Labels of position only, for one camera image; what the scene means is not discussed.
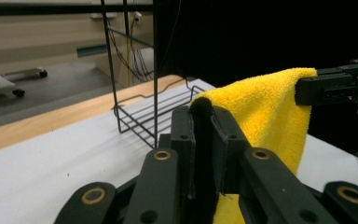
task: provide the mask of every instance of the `black curtain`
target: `black curtain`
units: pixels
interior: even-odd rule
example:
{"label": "black curtain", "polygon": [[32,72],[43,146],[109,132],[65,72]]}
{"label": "black curtain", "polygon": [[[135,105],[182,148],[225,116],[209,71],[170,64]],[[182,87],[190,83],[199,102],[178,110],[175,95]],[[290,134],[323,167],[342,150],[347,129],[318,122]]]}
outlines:
{"label": "black curtain", "polygon": [[[172,0],[158,13],[158,29],[160,73],[199,77],[216,87],[358,58],[358,2]],[[309,133],[346,151],[358,150],[356,105],[314,106]]]}

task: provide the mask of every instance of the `cable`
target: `cable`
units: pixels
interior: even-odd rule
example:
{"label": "cable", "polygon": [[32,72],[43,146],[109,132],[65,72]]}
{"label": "cable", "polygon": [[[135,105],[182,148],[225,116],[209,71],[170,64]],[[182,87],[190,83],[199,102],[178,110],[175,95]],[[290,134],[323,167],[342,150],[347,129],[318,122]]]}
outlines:
{"label": "cable", "polygon": [[[132,23],[131,23],[131,28],[130,28],[130,34],[131,36],[133,35],[133,25],[135,24],[135,18],[132,18]],[[150,77],[150,79],[153,79],[150,74],[153,73],[153,71],[147,71],[147,67],[146,67],[146,64],[145,64],[145,61],[144,61],[144,57],[142,55],[142,52],[139,50],[139,49],[135,49],[133,47],[133,44],[132,44],[132,39],[130,41],[130,46],[131,46],[131,50],[133,52],[132,54],[132,60],[133,60],[133,64],[134,64],[134,68],[136,70],[136,72],[138,73],[137,75],[139,76],[143,76],[145,77],[147,80],[148,78],[147,77]]]}
{"label": "cable", "polygon": [[147,79],[144,79],[143,77],[139,76],[136,72],[134,72],[134,71],[131,69],[130,65],[129,65],[128,62],[124,59],[122,53],[121,53],[120,50],[118,49],[117,43],[116,43],[116,40],[115,40],[115,36],[114,36],[114,34],[113,34],[112,31],[109,32],[109,37],[110,37],[110,39],[111,39],[113,45],[115,46],[115,49],[116,49],[116,52],[117,52],[117,56],[118,56],[118,58],[121,60],[121,62],[131,71],[131,73],[132,73],[139,81],[141,81],[141,82],[146,82],[146,81],[148,81]]}

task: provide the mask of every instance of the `floor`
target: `floor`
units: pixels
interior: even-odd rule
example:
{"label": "floor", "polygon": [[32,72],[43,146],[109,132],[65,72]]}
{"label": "floor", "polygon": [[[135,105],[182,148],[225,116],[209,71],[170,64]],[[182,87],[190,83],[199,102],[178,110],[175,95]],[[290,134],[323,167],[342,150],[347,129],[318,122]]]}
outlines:
{"label": "floor", "polygon": [[0,94],[0,126],[76,104],[112,92],[110,76],[95,62],[78,60],[44,67],[48,76],[39,74],[10,74],[5,78],[25,91],[23,97],[12,92]]}

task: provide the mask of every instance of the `cart wheel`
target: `cart wheel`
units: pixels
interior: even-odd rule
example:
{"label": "cart wheel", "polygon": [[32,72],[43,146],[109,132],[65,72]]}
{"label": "cart wheel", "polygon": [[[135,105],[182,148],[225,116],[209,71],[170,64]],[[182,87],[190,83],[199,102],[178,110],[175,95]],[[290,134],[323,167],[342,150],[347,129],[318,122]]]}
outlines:
{"label": "cart wheel", "polygon": [[25,91],[18,89],[18,90],[14,90],[13,94],[15,94],[17,97],[23,97],[25,94]]}
{"label": "cart wheel", "polygon": [[46,70],[40,71],[40,72],[39,72],[39,76],[40,76],[40,77],[47,77],[47,76],[48,76],[48,71],[46,71]]}

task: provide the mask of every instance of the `microfiber cloth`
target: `microfiber cloth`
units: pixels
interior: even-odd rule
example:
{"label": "microfiber cloth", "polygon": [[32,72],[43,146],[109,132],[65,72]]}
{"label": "microfiber cloth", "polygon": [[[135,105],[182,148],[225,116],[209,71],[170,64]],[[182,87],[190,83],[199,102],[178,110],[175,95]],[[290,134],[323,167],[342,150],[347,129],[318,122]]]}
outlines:
{"label": "microfiber cloth", "polygon": [[[295,174],[305,145],[311,110],[310,105],[296,105],[296,83],[300,78],[316,76],[314,68],[291,68],[249,77],[222,88],[200,93],[191,103],[190,113],[195,119],[204,116],[198,113],[197,107],[200,102],[205,101],[227,109],[238,122],[252,147],[272,150]],[[199,129],[202,130],[196,130],[196,134],[199,132],[208,136],[203,131],[205,127]],[[244,223],[238,199],[239,196],[235,194],[217,195],[213,223]]]}

